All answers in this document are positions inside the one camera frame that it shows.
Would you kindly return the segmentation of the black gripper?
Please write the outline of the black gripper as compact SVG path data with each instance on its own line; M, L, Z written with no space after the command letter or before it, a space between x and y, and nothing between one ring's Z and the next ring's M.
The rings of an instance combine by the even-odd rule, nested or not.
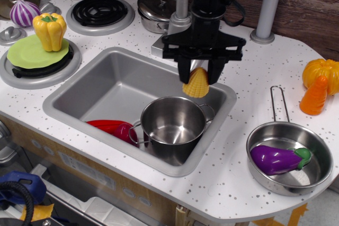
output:
M241 60L246 40L220 31L224 8L205 12L191 9L192 21L186 30L162 38L164 59L177 61L180 81L188 83L191 60L208 61L208 83L216 83L224 69L225 61Z

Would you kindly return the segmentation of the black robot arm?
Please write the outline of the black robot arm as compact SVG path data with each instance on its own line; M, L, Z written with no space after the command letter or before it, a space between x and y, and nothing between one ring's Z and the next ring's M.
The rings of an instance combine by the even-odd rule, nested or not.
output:
M208 83L216 83L228 61L240 61L245 39L219 30L226 7L236 0L193 0L191 25L162 38L163 58L177 62L180 81L188 84L192 60L208 61Z

